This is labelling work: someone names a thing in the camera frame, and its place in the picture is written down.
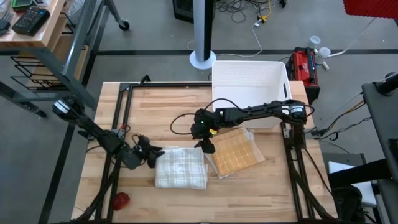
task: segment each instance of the wooden tabletop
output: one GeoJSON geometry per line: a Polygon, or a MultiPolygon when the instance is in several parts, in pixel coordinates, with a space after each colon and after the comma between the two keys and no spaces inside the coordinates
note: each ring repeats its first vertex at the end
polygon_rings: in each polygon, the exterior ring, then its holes
{"type": "MultiPolygon", "coordinates": [[[[0,36],[0,48],[47,47],[64,4],[65,0],[50,1],[49,6],[46,7],[50,13],[50,17],[33,37],[17,34],[10,27],[7,34],[0,36]]],[[[14,15],[11,20],[11,26],[24,14],[23,12],[15,13],[11,7],[8,11],[14,15]]]]}
{"type": "MultiPolygon", "coordinates": [[[[290,82],[293,99],[307,102],[302,82],[290,82]]],[[[95,122],[110,129],[113,120],[119,83],[103,84],[95,122]]],[[[129,114],[131,135],[140,133],[150,138],[155,146],[189,146],[196,142],[190,136],[170,132],[170,122],[182,113],[194,113],[211,99],[211,88],[140,88],[133,91],[129,114]]],[[[179,119],[176,131],[187,132],[193,122],[191,116],[179,119]]],[[[310,118],[306,128],[313,127],[310,118]]],[[[157,189],[154,185],[155,169],[140,166],[135,170],[121,169],[118,192],[125,192],[131,202],[114,213],[114,222],[294,222],[297,221],[292,189],[280,127],[256,129],[255,140],[265,161],[218,179],[209,166],[206,190],[157,189]]],[[[88,147],[97,146],[92,142],[88,147]]],[[[308,139],[307,149],[318,164],[324,179],[326,170],[317,141],[308,139]]],[[[82,214],[100,189],[105,151],[97,148],[86,155],[72,218],[82,214]]],[[[314,166],[304,153],[305,168],[310,189],[325,209],[336,217],[333,199],[322,185],[314,166]]],[[[104,205],[106,213],[109,192],[104,205]]],[[[302,198],[304,214],[307,214],[302,198]]]]}

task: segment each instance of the concrete floor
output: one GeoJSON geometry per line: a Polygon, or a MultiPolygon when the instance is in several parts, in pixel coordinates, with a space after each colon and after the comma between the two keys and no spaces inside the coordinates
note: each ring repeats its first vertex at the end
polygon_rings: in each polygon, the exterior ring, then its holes
{"type": "MultiPolygon", "coordinates": [[[[174,19],[171,1],[115,0],[120,15],[131,25],[121,32],[109,18],[101,50],[181,50],[193,40],[192,24],[174,19]]],[[[246,10],[246,21],[235,24],[228,12],[216,12],[213,22],[213,49],[257,49],[251,33],[255,13],[246,10]]],[[[264,49],[292,49],[305,46],[311,35],[321,38],[322,46],[343,49],[356,37],[370,18],[348,16],[342,1],[289,1],[289,7],[272,8],[269,21],[256,29],[264,49]]],[[[398,48],[398,27],[393,20],[377,19],[359,39],[354,49],[398,48]]],[[[260,55],[251,60],[278,60],[286,55],[260,55]]],[[[246,58],[222,56],[220,60],[246,58]]],[[[328,60],[329,71],[318,69],[321,93],[314,102],[317,125],[361,91],[361,84],[380,80],[398,71],[398,55],[343,55],[328,60]]],[[[17,74],[8,57],[0,57],[2,82],[22,89],[9,75],[17,74]]],[[[162,80],[207,80],[209,71],[192,68],[183,56],[99,56],[96,59],[88,91],[98,99],[105,81],[138,81],[144,75],[162,80]]],[[[354,105],[354,100],[344,109],[354,105]]],[[[37,223],[67,124],[52,114],[51,103],[38,103],[49,116],[38,120],[32,114],[0,98],[0,222],[37,223]]],[[[337,128],[357,123],[369,116],[361,108],[339,121],[337,128]]],[[[336,144],[352,153],[363,152],[367,161],[383,158],[372,122],[341,134],[336,144]]],[[[341,152],[321,143],[323,152],[341,152]]],[[[50,222],[65,221],[72,213],[86,141],[74,135],[50,222]]]]}

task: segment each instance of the tan checkered cloth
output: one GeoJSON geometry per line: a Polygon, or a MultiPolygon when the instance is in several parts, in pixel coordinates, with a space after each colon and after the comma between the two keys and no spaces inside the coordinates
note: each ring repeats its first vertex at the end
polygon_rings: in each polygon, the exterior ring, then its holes
{"type": "Polygon", "coordinates": [[[164,151],[156,161],[156,187],[206,189],[208,165],[201,148],[166,147],[164,151]]]}
{"type": "Polygon", "coordinates": [[[264,161],[264,156],[254,142],[254,134],[246,128],[217,135],[211,142],[215,145],[216,152],[206,156],[216,167],[219,178],[264,161]]]}

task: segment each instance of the red ball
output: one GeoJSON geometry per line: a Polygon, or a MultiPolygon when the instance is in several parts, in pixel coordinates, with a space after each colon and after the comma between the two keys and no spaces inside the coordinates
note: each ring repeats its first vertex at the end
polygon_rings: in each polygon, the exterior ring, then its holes
{"type": "Polygon", "coordinates": [[[119,211],[124,208],[130,202],[129,195],[124,192],[119,192],[116,194],[113,200],[113,210],[119,211]]]}

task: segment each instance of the plastic storage bin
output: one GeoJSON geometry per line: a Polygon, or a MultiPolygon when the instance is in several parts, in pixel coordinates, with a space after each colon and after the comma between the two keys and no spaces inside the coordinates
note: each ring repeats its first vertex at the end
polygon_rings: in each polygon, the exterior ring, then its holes
{"type": "MultiPolygon", "coordinates": [[[[215,61],[212,77],[213,100],[226,98],[241,108],[292,98],[285,64],[282,62],[215,61]]],[[[233,105],[222,100],[213,103],[213,111],[225,107],[233,105]]],[[[245,121],[241,126],[273,128],[280,122],[279,118],[262,118],[245,121]]]]}

